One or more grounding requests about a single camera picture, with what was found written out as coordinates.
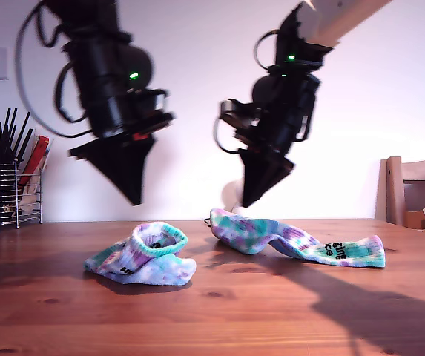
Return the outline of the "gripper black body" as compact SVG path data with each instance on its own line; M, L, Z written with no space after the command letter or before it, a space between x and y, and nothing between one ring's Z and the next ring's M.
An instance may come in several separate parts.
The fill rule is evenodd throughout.
M262 118L256 125L236 129L236 137L246 145L239 149L245 171L291 171L294 163L286 154L294 143L306 140L308 134L308 117L278 122Z
M89 122L96 137L94 140L155 141L153 133L157 130L157 96L128 95L126 102L121 105L108 104L105 110L93 112ZM72 148L70 155L85 159L85 144Z

